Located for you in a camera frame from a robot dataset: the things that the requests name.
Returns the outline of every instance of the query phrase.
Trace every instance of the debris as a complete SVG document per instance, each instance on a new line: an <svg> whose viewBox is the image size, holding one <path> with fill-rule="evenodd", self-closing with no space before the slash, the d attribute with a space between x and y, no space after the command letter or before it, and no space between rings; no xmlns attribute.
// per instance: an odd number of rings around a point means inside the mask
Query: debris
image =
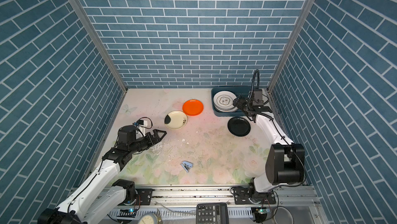
<svg viewBox="0 0 397 224"><path fill-rule="evenodd" d="M185 169L186 172L189 172L190 168L193 167L193 164L187 161L182 161L181 166Z"/></svg>

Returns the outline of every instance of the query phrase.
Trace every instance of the stack of plates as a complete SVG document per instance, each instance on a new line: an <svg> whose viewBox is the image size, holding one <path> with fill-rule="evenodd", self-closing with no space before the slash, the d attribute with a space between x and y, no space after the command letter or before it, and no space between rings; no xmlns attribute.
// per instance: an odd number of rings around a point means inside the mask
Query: stack of plates
<svg viewBox="0 0 397 224"><path fill-rule="evenodd" d="M221 91L214 96L214 106L219 112L234 112L238 108L233 106L233 100L236 98L232 92Z"/></svg>

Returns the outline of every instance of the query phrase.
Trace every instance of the clock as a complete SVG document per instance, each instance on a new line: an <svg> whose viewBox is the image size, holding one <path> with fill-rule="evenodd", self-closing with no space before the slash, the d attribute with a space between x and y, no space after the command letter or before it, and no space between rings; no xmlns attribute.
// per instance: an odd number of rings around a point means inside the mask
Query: clock
<svg viewBox="0 0 397 224"><path fill-rule="evenodd" d="M157 209L157 213L148 213L142 216L142 218L138 221L138 224L161 224L160 212Z"/></svg>

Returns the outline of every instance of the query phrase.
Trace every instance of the orange plate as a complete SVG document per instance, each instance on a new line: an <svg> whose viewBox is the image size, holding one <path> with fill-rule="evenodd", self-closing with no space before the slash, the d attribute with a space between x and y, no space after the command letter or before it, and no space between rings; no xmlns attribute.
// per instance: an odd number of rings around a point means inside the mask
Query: orange plate
<svg viewBox="0 0 397 224"><path fill-rule="evenodd" d="M188 116L196 116L202 112L204 106L197 99L190 99L183 104L182 110Z"/></svg>

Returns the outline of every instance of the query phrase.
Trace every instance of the black plate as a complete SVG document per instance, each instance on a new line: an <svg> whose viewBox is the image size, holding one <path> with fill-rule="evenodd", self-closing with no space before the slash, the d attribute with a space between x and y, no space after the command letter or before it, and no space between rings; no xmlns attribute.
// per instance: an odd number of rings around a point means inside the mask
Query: black plate
<svg viewBox="0 0 397 224"><path fill-rule="evenodd" d="M227 123L227 128L235 136L243 137L251 131L250 123L243 117L233 117Z"/></svg>

